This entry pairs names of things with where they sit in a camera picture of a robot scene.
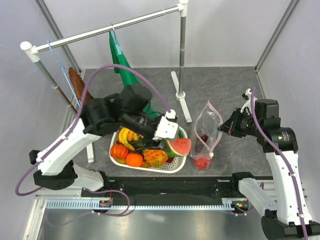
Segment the clear pink zip top bag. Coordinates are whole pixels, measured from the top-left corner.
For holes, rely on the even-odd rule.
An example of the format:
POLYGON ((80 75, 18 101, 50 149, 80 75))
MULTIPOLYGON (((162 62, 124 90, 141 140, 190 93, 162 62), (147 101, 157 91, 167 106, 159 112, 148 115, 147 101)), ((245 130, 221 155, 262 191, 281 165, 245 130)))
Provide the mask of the clear pink zip top bag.
POLYGON ((198 158, 210 158, 212 161, 214 149, 222 138, 222 132, 217 130, 222 123, 223 118, 221 114, 208 101, 194 122, 190 132, 191 149, 189 155, 193 159, 193 162, 198 158), (196 138, 201 140, 201 136, 203 135, 207 135, 208 140, 206 143, 202 142, 204 147, 200 152, 197 152, 195 151, 196 138))

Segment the orange toy pineapple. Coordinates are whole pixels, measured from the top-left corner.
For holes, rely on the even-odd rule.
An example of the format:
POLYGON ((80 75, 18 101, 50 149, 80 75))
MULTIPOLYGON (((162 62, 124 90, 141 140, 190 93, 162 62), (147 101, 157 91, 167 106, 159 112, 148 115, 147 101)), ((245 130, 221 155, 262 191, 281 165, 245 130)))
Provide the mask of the orange toy pineapple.
POLYGON ((144 160, 152 167, 161 167, 168 160, 169 156, 164 150, 145 149, 142 151, 144 160))

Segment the toy watermelon slice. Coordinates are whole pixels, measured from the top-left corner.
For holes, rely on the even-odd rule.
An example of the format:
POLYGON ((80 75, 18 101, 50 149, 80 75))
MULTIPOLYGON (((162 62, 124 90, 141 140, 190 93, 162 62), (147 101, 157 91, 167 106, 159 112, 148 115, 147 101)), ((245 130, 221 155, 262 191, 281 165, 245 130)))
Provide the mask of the toy watermelon slice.
POLYGON ((189 138, 177 138, 175 141, 166 140, 169 158, 187 156, 191 150, 192 142, 189 138))

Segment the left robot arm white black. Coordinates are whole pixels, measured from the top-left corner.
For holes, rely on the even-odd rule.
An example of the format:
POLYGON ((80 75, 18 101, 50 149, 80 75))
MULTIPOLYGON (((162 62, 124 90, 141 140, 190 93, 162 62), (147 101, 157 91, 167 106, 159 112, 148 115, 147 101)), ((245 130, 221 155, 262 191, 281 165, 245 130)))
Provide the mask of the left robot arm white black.
POLYGON ((121 93, 94 98, 81 111, 80 117, 49 147, 31 151, 30 161, 38 163, 34 183, 42 188, 61 190, 70 186, 93 191, 99 197, 110 191, 102 171, 84 169, 73 158, 91 143, 125 127, 143 136, 143 143, 155 147, 154 136, 160 118, 149 117, 144 108, 151 101, 151 91, 141 84, 128 85, 121 93))

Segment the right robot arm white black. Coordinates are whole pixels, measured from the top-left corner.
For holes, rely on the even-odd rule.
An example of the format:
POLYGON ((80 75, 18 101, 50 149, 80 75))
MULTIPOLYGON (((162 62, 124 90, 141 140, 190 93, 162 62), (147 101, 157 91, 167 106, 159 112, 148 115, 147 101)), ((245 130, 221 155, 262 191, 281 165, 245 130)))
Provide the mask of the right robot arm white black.
POLYGON ((262 146, 272 172, 276 200, 250 172, 233 173, 229 191, 235 197, 244 195, 249 200, 261 217, 265 237, 289 240, 319 236, 320 224, 308 210, 300 180, 296 134, 281 126, 278 102, 248 100, 243 108, 235 108, 217 129, 237 138, 253 136, 262 146))

